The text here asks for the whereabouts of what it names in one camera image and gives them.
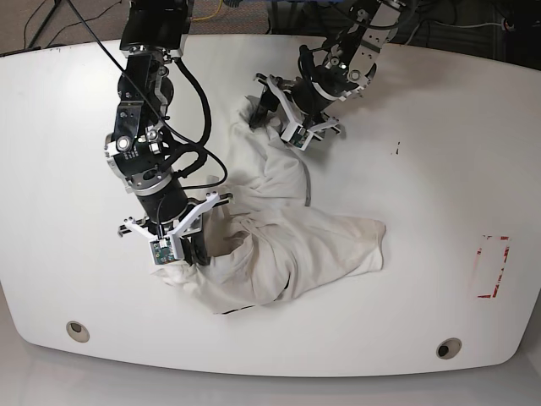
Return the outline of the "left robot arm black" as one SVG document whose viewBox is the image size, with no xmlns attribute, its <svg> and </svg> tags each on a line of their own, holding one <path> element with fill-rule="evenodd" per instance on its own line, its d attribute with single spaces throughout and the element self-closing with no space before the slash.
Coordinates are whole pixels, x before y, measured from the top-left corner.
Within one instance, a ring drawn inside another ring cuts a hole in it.
<svg viewBox="0 0 541 406">
<path fill-rule="evenodd" d="M 340 124 L 325 110 L 331 104 L 359 96 L 372 82 L 382 47 L 413 16 L 416 1 L 354 1 L 347 6 L 330 3 L 348 25 L 322 45 L 299 47 L 294 80 L 257 74 L 264 89 L 249 116 L 249 127 L 265 125 L 271 113 L 283 114 L 281 139 L 299 149 L 323 140 Z"/>
</svg>

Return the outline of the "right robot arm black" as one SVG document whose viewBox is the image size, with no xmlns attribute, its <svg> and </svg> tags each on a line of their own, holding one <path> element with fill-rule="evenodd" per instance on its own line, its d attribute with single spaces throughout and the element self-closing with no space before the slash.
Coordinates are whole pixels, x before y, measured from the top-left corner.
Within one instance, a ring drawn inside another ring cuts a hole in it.
<svg viewBox="0 0 541 406">
<path fill-rule="evenodd" d="M 226 204 L 229 195 L 203 185 L 207 196 L 187 195 L 180 181 L 214 157 L 206 148 L 211 132 L 210 103 L 182 60 L 193 11 L 190 1 L 132 1 L 120 49 L 127 58 L 117 84 L 119 104 L 105 157 L 125 189 L 134 193 L 145 215 L 125 219 L 120 235 L 136 232 L 149 242 L 156 265 L 185 261 L 207 266 L 204 214 Z M 168 124 L 174 97 L 168 64 L 175 64 L 194 87 L 204 114 L 203 134 L 193 141 Z"/>
</svg>

